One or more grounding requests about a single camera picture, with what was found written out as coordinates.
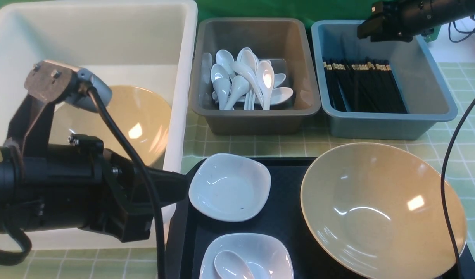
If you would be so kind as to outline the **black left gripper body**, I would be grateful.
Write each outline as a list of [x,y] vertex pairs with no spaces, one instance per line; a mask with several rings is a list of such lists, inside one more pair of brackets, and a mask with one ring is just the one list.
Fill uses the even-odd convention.
[[139,169],[102,142],[48,145],[35,157],[12,144],[12,226],[34,231],[78,228],[122,243],[147,240],[152,205]]

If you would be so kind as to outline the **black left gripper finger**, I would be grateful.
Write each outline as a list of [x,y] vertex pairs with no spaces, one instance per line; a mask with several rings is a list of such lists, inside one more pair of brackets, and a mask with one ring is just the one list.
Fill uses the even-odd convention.
[[190,179],[186,175],[151,167],[147,171],[162,208],[186,199],[190,187]]

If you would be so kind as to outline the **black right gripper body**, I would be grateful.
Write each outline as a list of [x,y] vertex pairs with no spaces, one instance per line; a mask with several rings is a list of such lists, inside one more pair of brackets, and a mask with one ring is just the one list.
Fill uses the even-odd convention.
[[380,0],[374,2],[371,15],[357,27],[358,39],[372,42],[411,42],[415,34],[406,26],[406,10],[414,0]]

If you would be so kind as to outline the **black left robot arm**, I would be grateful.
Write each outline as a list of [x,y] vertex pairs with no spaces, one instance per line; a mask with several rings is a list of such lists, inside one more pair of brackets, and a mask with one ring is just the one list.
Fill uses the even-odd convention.
[[0,265],[26,259],[29,232],[78,228],[122,243],[149,239],[154,215],[140,170],[95,136],[69,141],[37,158],[0,146],[0,234],[21,248],[0,249]]

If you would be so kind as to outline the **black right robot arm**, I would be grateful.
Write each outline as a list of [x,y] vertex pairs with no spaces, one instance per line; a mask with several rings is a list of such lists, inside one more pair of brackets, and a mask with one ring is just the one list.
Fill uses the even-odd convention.
[[381,0],[357,27],[358,39],[411,42],[433,28],[475,15],[475,0]]

